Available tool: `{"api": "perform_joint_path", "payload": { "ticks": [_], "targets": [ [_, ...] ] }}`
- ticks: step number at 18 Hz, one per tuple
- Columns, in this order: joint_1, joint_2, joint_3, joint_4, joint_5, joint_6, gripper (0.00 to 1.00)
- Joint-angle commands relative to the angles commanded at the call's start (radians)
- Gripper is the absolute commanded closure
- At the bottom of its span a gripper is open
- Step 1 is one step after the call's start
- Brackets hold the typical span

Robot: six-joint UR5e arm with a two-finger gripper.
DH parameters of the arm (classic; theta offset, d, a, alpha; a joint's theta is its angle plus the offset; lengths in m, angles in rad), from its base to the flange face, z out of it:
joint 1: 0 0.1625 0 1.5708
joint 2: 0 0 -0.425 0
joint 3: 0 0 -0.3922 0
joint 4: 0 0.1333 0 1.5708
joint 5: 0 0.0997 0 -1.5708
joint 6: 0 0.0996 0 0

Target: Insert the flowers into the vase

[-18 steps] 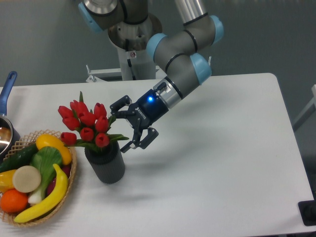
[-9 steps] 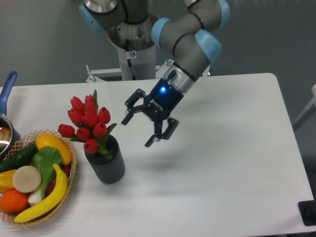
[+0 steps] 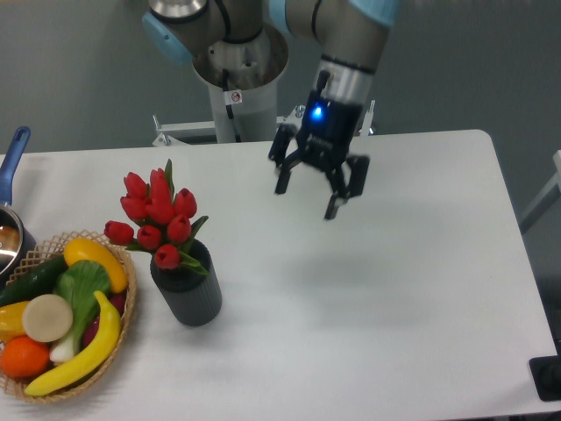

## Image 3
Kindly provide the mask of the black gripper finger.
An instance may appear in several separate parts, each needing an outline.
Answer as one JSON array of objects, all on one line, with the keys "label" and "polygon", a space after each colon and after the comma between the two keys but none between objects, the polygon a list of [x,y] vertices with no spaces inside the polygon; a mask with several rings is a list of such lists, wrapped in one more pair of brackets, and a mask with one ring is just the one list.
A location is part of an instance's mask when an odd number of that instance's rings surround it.
[{"label": "black gripper finger", "polygon": [[369,165],[368,155],[350,154],[343,164],[332,166],[325,173],[332,190],[324,215],[326,220],[334,219],[342,205],[363,194]]},{"label": "black gripper finger", "polygon": [[[292,140],[296,141],[296,149],[287,155],[287,150]],[[274,193],[285,194],[291,175],[291,169],[302,162],[304,151],[303,138],[295,125],[281,124],[275,134],[273,144],[268,154],[268,159],[275,163],[278,181]]]}]

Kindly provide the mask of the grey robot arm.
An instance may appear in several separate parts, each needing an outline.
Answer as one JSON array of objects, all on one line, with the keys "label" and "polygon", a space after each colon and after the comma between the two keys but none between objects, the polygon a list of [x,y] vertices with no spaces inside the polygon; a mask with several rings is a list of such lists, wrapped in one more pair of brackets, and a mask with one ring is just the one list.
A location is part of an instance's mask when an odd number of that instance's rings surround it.
[{"label": "grey robot arm", "polygon": [[[151,1],[142,24],[171,61],[191,65],[207,85],[217,141],[270,141],[277,194],[292,169],[325,174],[326,217],[360,196],[369,159],[349,151],[396,19],[395,1]],[[322,49],[301,116],[277,120],[277,84],[288,65],[288,36]]]}]

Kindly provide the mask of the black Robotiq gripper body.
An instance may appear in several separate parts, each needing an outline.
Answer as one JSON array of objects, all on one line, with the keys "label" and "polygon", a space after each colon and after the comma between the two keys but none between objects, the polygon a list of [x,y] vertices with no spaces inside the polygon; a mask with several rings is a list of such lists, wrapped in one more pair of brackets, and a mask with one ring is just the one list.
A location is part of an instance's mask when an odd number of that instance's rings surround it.
[{"label": "black Robotiq gripper body", "polygon": [[302,161],[322,171],[340,168],[362,110],[360,104],[332,100],[313,89],[296,135]]}]

